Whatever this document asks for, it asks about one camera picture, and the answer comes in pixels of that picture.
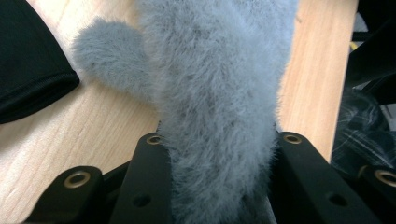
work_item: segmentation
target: black object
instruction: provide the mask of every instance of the black object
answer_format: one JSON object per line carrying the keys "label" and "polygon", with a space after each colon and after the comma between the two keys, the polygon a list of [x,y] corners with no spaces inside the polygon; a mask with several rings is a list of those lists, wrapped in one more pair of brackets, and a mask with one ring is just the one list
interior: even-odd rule
{"label": "black object", "polygon": [[360,0],[358,12],[367,26],[368,32],[353,32],[352,41],[366,41],[389,18],[394,15],[394,0]]}
{"label": "black object", "polygon": [[373,80],[362,90],[374,96],[379,105],[391,105],[396,103],[396,74]]}
{"label": "black object", "polygon": [[0,1],[0,43],[0,123],[29,116],[78,85],[54,36],[26,1]]}
{"label": "black object", "polygon": [[[277,223],[394,223],[394,217],[389,218],[396,211],[394,170],[366,167],[361,178],[346,182],[303,136],[280,133],[278,142],[270,187]],[[84,172],[91,174],[88,180]],[[26,222],[173,222],[171,167],[156,133],[139,140],[129,164],[99,173],[81,166],[61,174]],[[68,188],[70,184],[79,186]]]}
{"label": "black object", "polygon": [[396,20],[389,20],[349,55],[346,86],[396,74]]}

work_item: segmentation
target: metal grommet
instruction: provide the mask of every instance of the metal grommet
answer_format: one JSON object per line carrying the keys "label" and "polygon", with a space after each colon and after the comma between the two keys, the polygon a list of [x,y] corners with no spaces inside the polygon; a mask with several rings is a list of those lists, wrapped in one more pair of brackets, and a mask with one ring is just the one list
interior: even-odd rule
{"label": "metal grommet", "polygon": [[161,137],[159,135],[152,135],[150,136],[146,142],[150,145],[158,145],[161,143]]}
{"label": "metal grommet", "polygon": [[374,174],[379,181],[396,188],[396,174],[384,170],[376,170]]}
{"label": "metal grommet", "polygon": [[85,171],[76,171],[66,178],[64,186],[67,189],[76,189],[85,185],[91,178],[90,173]]}
{"label": "metal grommet", "polygon": [[303,140],[293,134],[286,134],[285,136],[283,136],[283,140],[287,141],[288,143],[292,143],[292,144],[300,144],[303,142]]}

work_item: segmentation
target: plaid fabric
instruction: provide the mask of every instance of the plaid fabric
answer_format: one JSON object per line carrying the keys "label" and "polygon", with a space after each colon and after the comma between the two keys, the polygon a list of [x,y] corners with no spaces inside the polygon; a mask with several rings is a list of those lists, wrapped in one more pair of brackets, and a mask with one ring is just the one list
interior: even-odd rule
{"label": "plaid fabric", "polygon": [[349,177],[364,165],[396,167],[396,132],[389,131],[373,96],[344,90],[331,165]]}

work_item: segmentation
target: black bracket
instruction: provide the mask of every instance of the black bracket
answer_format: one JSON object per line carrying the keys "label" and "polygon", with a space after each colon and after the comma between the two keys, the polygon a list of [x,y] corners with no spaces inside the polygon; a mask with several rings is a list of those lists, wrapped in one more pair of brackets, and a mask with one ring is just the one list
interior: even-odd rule
{"label": "black bracket", "polygon": [[[396,223],[396,172],[364,167],[337,174],[297,133],[278,135],[269,195],[277,223]],[[130,162],[102,175],[79,166],[60,174],[27,223],[173,223],[171,166],[156,133],[143,136]]]}

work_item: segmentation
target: fuzzy fabric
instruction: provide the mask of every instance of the fuzzy fabric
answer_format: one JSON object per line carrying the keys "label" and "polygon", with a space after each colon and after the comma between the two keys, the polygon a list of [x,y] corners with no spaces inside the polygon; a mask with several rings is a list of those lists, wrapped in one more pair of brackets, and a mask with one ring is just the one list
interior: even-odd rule
{"label": "fuzzy fabric", "polygon": [[136,5],[141,33],[96,20],[75,40],[75,63],[158,108],[176,223],[264,222],[297,0]]}

